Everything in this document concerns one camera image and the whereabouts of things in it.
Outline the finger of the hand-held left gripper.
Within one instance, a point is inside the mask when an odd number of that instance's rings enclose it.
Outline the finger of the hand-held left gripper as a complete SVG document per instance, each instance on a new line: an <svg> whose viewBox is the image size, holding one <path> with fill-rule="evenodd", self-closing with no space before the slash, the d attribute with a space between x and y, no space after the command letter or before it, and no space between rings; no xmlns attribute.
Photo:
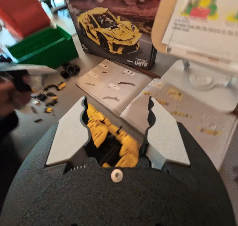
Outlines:
<svg viewBox="0 0 238 226"><path fill-rule="evenodd" d="M48 75L57 70L44 65L0 63L0 72L26 71L29 75Z"/></svg>
<svg viewBox="0 0 238 226"><path fill-rule="evenodd" d="M30 76L30 87L35 90L42 90L44 88L45 79L47 75Z"/></svg>

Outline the red plastic bin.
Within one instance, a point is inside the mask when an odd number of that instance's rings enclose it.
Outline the red plastic bin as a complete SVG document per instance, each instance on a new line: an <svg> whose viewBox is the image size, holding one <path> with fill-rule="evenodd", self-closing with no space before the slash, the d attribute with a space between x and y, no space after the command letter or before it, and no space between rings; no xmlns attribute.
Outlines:
<svg viewBox="0 0 238 226"><path fill-rule="evenodd" d="M7 30L20 38L50 26L50 19L38 0L0 0L0 19Z"/></svg>

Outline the printed instruction sheet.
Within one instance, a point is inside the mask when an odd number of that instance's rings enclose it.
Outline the printed instruction sheet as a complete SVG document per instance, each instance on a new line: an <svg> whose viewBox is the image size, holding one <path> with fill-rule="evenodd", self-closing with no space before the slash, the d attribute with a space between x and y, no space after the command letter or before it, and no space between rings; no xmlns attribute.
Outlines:
<svg viewBox="0 0 238 226"><path fill-rule="evenodd" d="M177 0L162 43L238 61L238 0Z"/></svg>

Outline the wooden document stand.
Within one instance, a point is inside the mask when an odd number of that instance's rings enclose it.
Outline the wooden document stand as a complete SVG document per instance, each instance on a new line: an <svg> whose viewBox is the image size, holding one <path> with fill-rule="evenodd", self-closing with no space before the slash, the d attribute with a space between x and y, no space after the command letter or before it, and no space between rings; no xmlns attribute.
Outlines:
<svg viewBox="0 0 238 226"><path fill-rule="evenodd" d="M162 43L177 0L161 0L152 28L157 51L179 58L162 80L223 113L238 107L238 61L203 55Z"/></svg>

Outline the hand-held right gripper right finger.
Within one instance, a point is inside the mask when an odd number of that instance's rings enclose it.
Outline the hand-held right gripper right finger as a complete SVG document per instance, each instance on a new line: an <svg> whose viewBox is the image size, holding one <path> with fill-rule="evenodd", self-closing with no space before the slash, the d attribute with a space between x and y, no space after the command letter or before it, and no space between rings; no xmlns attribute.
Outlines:
<svg viewBox="0 0 238 226"><path fill-rule="evenodd" d="M148 102L148 128L139 150L153 168L162 170L166 163L190 166L190 160L182 140L178 123L153 97Z"/></svg>

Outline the open instruction booklet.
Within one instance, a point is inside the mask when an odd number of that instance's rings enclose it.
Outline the open instruction booklet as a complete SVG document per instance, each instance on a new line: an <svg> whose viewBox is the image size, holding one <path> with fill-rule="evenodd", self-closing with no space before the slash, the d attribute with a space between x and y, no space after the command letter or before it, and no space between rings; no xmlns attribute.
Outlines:
<svg viewBox="0 0 238 226"><path fill-rule="evenodd" d="M103 60L76 80L76 85L141 134L149 124L149 97L189 131L219 171L238 119L218 112L159 78L148 76Z"/></svg>

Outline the pile of small black yellow pieces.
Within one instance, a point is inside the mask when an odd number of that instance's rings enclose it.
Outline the pile of small black yellow pieces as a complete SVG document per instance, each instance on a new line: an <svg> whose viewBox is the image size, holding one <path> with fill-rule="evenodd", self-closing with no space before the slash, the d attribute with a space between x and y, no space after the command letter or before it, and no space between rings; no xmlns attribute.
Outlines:
<svg viewBox="0 0 238 226"><path fill-rule="evenodd" d="M41 92L36 92L36 90L33 90L33 93L31 94L31 97L34 99L32 102L32 105L40 105L41 103L44 104L43 113L45 114L51 114L52 116L56 116L54 107L59 102L59 97L56 93L53 92L55 90L56 92L62 91L66 87L66 83L61 81L59 84L49 84L46 87L43 88Z"/></svg>

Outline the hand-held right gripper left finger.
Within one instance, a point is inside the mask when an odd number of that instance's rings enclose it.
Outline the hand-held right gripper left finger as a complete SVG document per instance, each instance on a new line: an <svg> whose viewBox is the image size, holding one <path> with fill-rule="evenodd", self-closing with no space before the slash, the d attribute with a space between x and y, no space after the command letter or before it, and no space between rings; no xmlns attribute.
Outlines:
<svg viewBox="0 0 238 226"><path fill-rule="evenodd" d="M71 167L80 167L90 157L100 161L100 152L87 126L87 109L87 98L83 96L58 121L46 166L67 163Z"/></svg>

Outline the car set box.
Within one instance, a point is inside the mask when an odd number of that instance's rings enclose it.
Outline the car set box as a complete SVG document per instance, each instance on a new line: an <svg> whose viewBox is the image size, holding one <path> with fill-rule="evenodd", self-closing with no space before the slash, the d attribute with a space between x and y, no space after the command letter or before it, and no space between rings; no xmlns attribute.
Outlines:
<svg viewBox="0 0 238 226"><path fill-rule="evenodd" d="M85 53L149 70L160 0L65 0Z"/></svg>

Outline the person's left hand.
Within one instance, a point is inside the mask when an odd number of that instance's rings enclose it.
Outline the person's left hand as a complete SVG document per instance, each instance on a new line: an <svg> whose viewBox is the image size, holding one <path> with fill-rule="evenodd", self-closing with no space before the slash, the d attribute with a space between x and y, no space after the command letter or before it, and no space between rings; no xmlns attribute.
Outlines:
<svg viewBox="0 0 238 226"><path fill-rule="evenodd" d="M21 109L31 100L31 91L19 92L11 81L0 79L0 117Z"/></svg>

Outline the grey desk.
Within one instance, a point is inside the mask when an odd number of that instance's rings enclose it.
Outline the grey desk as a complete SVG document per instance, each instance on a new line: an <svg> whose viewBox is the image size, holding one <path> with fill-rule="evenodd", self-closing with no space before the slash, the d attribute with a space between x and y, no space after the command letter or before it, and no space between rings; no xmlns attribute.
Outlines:
<svg viewBox="0 0 238 226"><path fill-rule="evenodd" d="M73 41L78 51L79 57L72 60L72 63L79 65L81 71L78 76L72 77L67 82L64 90L58 92L60 99L59 103L55 106L54 112L56 116L40 112L40 110L43 110L43 108L41 108L43 107L42 105L38 108L38 114L34 114L31 111L31 108L28 106L20 111L17 111L19 117L19 126L16 128L16 130L13 131L12 137L22 160L26 158L28 153L37 144L37 142L46 133L46 131L52 126L52 124L57 122L82 96L87 96L88 102L90 104L96 107L96 109L101 111L104 115L109 117L109 119L112 120L113 124L117 126L123 126L125 131L132 135L140 144L143 141L143 135L134 127L130 126L121 118L115 116L103 105L98 103L96 100L94 100L92 97L90 97L88 94L86 94L76 86L76 79L102 62L103 58L86 54L83 51L79 38L76 34L73 35ZM177 60L177 57L158 52L155 65L152 68L151 72L155 73L158 76L162 76ZM58 84L61 81L63 80L59 74L52 74L46 77L45 84ZM34 120L39 118L43 119L43 121L35 123ZM237 156L237 153L235 153L235 151L237 151L235 150L235 147L238 144L237 134L238 133L235 133L235 136L232 139L233 143L231 143L230 148L228 149L223 168L221 169L222 180L224 181L232 205L234 207L234 210L236 211L238 209L238 184L235 183L234 180L235 177L238 176L238 174L235 173L233 169L234 166L238 164L238 160L235 160ZM234 163L229 164L230 169L228 170L228 162L233 156Z"/></svg>

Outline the yellow brick car model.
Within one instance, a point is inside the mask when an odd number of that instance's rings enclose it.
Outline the yellow brick car model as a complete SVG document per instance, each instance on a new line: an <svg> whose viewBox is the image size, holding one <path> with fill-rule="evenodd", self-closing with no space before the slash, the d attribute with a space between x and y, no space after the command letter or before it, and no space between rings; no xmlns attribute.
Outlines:
<svg viewBox="0 0 238 226"><path fill-rule="evenodd" d="M138 163L140 144L131 135L112 124L111 120L91 104L87 109L91 136L100 153L99 165L103 168L132 168Z"/></svg>

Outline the green plastic bin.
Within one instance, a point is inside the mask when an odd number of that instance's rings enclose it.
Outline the green plastic bin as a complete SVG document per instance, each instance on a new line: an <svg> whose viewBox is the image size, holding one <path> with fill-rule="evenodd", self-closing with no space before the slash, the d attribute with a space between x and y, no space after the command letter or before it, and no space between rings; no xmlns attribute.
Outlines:
<svg viewBox="0 0 238 226"><path fill-rule="evenodd" d="M59 26L37 32L8 50L19 64L44 65L53 69L79 56L72 36Z"/></svg>

